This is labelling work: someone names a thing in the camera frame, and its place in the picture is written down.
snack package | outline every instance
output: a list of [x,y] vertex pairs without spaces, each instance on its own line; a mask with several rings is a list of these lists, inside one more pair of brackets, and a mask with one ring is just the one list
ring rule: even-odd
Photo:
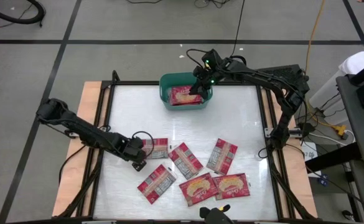
[[218,189],[209,173],[184,182],[179,187],[186,198],[188,206],[202,202],[218,193]]
[[218,139],[209,158],[207,167],[217,174],[226,175],[236,154],[237,146]]
[[217,200],[250,195],[245,174],[214,177],[213,182],[219,191],[216,195]]
[[198,161],[184,142],[170,152],[168,156],[174,161],[177,168],[187,180],[197,175],[203,169],[200,161]]
[[176,175],[161,164],[139,185],[138,189],[153,204],[175,180]]
[[152,141],[151,139],[143,139],[143,148],[142,150],[149,154],[152,150],[150,156],[147,159],[164,159],[168,158],[168,139],[153,139],[154,140],[154,149],[152,149]]
[[197,105],[202,103],[200,95],[189,95],[192,86],[175,86],[169,92],[169,104],[172,106],[177,105]]

black floor stripe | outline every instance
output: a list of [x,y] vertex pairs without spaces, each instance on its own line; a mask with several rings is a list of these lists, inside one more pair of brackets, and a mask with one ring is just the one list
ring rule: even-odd
[[61,44],[62,40],[0,40],[0,44]]
[[[72,11],[70,21],[68,22],[67,30],[65,31],[64,38],[62,40],[62,44],[60,46],[60,49],[58,50],[55,62],[53,64],[53,68],[52,68],[52,71],[50,73],[48,82],[46,84],[44,93],[42,95],[42,101],[44,101],[45,99],[47,99],[49,97],[50,91],[51,91],[51,89],[53,87],[53,83],[54,83],[54,80],[55,80],[55,77],[56,77],[56,74],[57,74],[57,70],[58,70],[58,68],[60,66],[60,62],[62,61],[64,50],[65,50],[65,47],[67,46],[67,40],[70,37],[71,30],[72,30],[72,27],[74,25],[75,18],[77,17],[80,5],[81,5],[81,0],[77,0],[76,3],[75,3],[75,6],[74,6],[74,10]],[[20,184],[20,181],[21,181],[21,178],[22,178],[22,174],[23,174],[23,172],[24,172],[24,170],[26,168],[28,157],[30,155],[32,145],[33,145],[34,140],[35,140],[35,137],[37,135],[38,128],[39,128],[39,123],[35,119],[34,122],[32,123],[32,127],[31,127],[31,130],[29,132],[29,135],[28,135],[26,144],[24,146],[23,152],[21,154],[20,161],[19,161],[19,163],[17,165],[16,173],[14,174],[12,183],[11,183],[10,188],[9,188],[9,191],[7,192],[5,201],[3,203],[3,206],[2,206],[2,209],[1,209],[1,212],[0,212],[0,224],[6,223],[7,216],[9,215],[10,209],[12,207],[14,197],[16,196],[17,189],[19,188],[19,184]]]
[[[62,44],[64,40],[0,40],[0,44]],[[247,45],[307,45],[308,40],[238,40]],[[66,44],[234,44],[234,40],[67,40]],[[313,40],[312,45],[361,45],[361,40]]]
[[355,26],[357,34],[358,34],[360,40],[363,42],[363,45],[364,45],[364,32],[363,32],[362,28],[360,27],[360,24],[357,21],[356,15],[355,15],[349,1],[348,0],[343,0],[343,4],[345,5],[346,10],[348,11],[348,14],[350,16],[350,19],[352,20],[352,23]]
[[[234,44],[235,40],[69,40],[68,44]],[[247,45],[307,45],[308,40],[237,40]],[[360,40],[315,40],[312,45],[360,45]]]

green plastic bin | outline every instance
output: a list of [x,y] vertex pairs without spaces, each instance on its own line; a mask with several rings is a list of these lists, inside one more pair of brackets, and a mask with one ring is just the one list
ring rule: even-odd
[[197,110],[205,108],[211,100],[212,97],[212,87],[208,93],[208,99],[204,100],[204,102],[200,105],[180,105],[180,106],[171,106],[168,103],[168,89],[174,86],[184,86],[184,85],[193,85],[196,81],[196,78],[193,76],[191,72],[184,73],[168,73],[161,77],[159,80],[159,96],[164,103],[164,106],[168,110]]

white cable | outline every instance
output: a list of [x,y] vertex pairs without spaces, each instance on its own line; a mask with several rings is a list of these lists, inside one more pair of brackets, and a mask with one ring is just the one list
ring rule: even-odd
[[354,134],[351,130],[347,130],[347,129],[346,129],[344,132],[345,132],[345,133],[349,132],[350,134],[352,134],[352,137],[353,137],[353,141],[352,141],[352,143],[353,143],[353,142],[356,142],[355,134]]
[[344,144],[344,143],[342,143],[342,142],[339,142],[339,141],[337,141],[337,140],[335,140],[335,139],[332,139],[332,138],[330,138],[330,137],[327,137],[327,136],[321,136],[321,135],[313,134],[313,133],[309,133],[309,134],[310,134],[310,135],[313,135],[313,136],[316,136],[316,137],[319,137],[319,138],[328,139],[328,140],[330,140],[330,141],[333,141],[333,142],[336,142],[336,143],[341,144],[341,145],[343,145],[343,146],[346,146],[346,144]]

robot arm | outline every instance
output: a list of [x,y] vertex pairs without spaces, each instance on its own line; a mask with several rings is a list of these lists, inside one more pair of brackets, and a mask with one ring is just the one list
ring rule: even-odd
[[[299,106],[304,102],[305,93],[309,91],[307,86],[307,77],[303,72],[299,72],[291,77],[270,75],[264,72],[252,70],[245,65],[245,59],[240,56],[231,56],[222,59],[215,50],[205,52],[202,57],[205,67],[199,64],[193,72],[197,81],[190,89],[191,95],[201,95],[202,98],[208,98],[208,90],[212,85],[222,80],[233,80],[238,82],[250,82],[267,89],[270,89],[276,96],[278,104],[281,106],[282,115],[278,125],[272,130],[269,140],[269,149],[272,152],[275,149],[282,149],[289,138],[288,124]],[[294,204],[299,215],[303,219],[316,220],[299,202],[289,186],[283,181],[282,175],[278,172],[273,160],[269,160],[269,169],[271,175],[276,179],[281,188],[285,191],[286,196]],[[209,224],[232,223],[230,219],[217,208],[210,212],[207,209],[205,222]]]
[[270,89],[275,94],[282,111],[279,124],[270,134],[270,146],[272,149],[282,149],[289,138],[288,124],[304,102],[305,93],[309,91],[307,77],[302,72],[294,77],[270,75],[252,70],[234,58],[240,58],[245,62],[242,57],[236,56],[222,59],[213,49],[206,52],[202,57],[205,67],[200,65],[194,69],[193,74],[197,77],[197,81],[191,87],[190,94],[201,95],[207,99],[210,87],[224,79],[250,82]]
[[79,118],[61,100],[49,99],[37,110],[37,119],[42,124],[62,125],[77,133],[82,144],[104,149],[125,161],[133,161],[133,167],[140,171],[146,165],[143,142],[138,137],[127,138],[119,133],[109,133]]

